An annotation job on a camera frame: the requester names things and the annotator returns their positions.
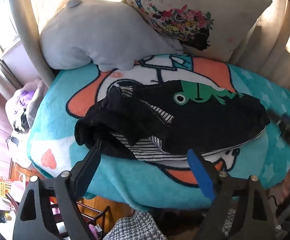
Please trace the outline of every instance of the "star pattern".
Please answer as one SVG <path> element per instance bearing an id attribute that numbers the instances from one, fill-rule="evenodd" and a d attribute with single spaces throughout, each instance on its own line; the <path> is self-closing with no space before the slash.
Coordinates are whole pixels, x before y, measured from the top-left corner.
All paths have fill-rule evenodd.
<path id="1" fill-rule="evenodd" d="M 247 79 L 254 79 L 254 78 L 250 75 L 250 73 L 249 73 L 248 71 L 242 69 L 240 72 L 241 72 L 241 74 L 242 74 L 245 78 L 247 78 Z"/>
<path id="2" fill-rule="evenodd" d="M 282 96 L 283 98 L 287 99 L 287 94 L 286 94 L 285 91 L 282 91 L 282 92 L 281 92 L 281 96 Z"/>
<path id="3" fill-rule="evenodd" d="M 269 99 L 269 96 L 262 92 L 262 100 L 267 104 L 270 105 L 271 101 Z"/>
<path id="4" fill-rule="evenodd" d="M 279 136 L 276 136 L 276 140 L 276 147 L 281 151 L 285 147 L 285 144 Z"/>
<path id="5" fill-rule="evenodd" d="M 274 175 L 274 165 L 272 163 L 270 165 L 265 164 L 265 172 L 262 177 L 265 178 L 267 182 L 269 182 L 272 177 L 274 177 Z"/>
<path id="6" fill-rule="evenodd" d="M 287 109 L 286 109 L 286 107 L 285 107 L 284 104 L 281 104 L 281 109 L 283 110 L 283 113 L 286 113 L 287 112 Z"/>
<path id="7" fill-rule="evenodd" d="M 267 87 L 269 87 L 271 91 L 273 91 L 274 89 L 272 88 L 272 84 L 270 83 L 270 81 L 266 80 L 266 83 L 267 83 Z"/>

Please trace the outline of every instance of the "red heart print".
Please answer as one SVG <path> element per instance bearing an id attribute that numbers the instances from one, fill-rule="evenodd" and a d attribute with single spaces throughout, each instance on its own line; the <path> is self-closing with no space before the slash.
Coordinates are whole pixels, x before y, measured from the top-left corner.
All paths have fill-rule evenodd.
<path id="1" fill-rule="evenodd" d="M 41 158 L 41 163 L 44 167 L 56 169 L 56 161 L 51 149 L 48 149 Z"/>
<path id="2" fill-rule="evenodd" d="M 110 76 L 121 78 L 121 77 L 123 77 L 123 74 L 121 72 L 113 72 L 112 74 L 110 74 Z"/>

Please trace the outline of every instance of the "frog eye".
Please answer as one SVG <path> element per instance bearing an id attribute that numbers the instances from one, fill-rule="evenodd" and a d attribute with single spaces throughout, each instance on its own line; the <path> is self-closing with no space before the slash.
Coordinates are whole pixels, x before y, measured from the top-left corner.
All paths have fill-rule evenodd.
<path id="1" fill-rule="evenodd" d="M 217 87 L 217 86 L 213 87 L 213 89 L 215 89 L 216 91 L 223 91 L 223 90 L 225 90 L 225 88 L 220 88 L 220 87 Z"/>
<path id="2" fill-rule="evenodd" d="M 186 97 L 181 93 L 176 93 L 174 95 L 174 101 L 179 105 L 184 105 L 187 103 Z"/>

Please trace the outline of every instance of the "white pillow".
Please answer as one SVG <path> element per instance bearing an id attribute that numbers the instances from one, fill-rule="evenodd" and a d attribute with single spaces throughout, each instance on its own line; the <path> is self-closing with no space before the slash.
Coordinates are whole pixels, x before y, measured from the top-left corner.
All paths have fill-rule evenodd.
<path id="1" fill-rule="evenodd" d="M 183 52 L 178 40 L 155 32 L 132 7 L 104 0 L 69 0 L 42 30 L 41 47 L 51 68 L 78 68 L 93 60 L 103 72 Z"/>
<path id="2" fill-rule="evenodd" d="M 181 40 L 186 53 L 226 62 L 272 0 L 127 2 L 155 30 Z"/>

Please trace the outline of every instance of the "plaid fabric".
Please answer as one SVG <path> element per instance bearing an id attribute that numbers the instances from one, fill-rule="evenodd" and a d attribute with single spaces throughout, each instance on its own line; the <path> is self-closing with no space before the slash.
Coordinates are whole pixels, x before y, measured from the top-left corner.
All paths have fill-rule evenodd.
<path id="1" fill-rule="evenodd" d="M 104 240 L 167 240 L 148 212 L 135 211 L 118 220 Z"/>
<path id="2" fill-rule="evenodd" d="M 232 228 L 232 222 L 234 221 L 235 213 L 236 213 L 236 210 L 232 208 L 230 208 L 227 213 L 227 218 L 222 227 L 222 232 L 225 234 L 225 236 L 228 236 L 229 231 Z"/>

